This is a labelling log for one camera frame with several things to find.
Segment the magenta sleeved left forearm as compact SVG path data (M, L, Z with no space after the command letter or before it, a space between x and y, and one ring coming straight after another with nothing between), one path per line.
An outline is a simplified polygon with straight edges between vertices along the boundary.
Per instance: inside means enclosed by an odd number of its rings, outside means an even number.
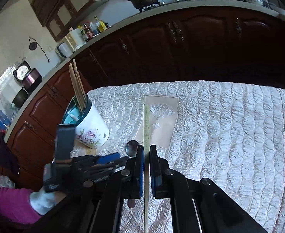
M41 218L30 205L31 189L0 187L0 216L13 223L33 224Z

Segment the white gloved left hand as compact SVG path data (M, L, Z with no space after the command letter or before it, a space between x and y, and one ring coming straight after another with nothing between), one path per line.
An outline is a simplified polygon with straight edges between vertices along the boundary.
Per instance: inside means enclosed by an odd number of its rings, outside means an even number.
M41 187L38 192L32 192L29 195L29 202L34 211L44 216L66 198L66 196L67 195L61 191L46 192L44 187Z

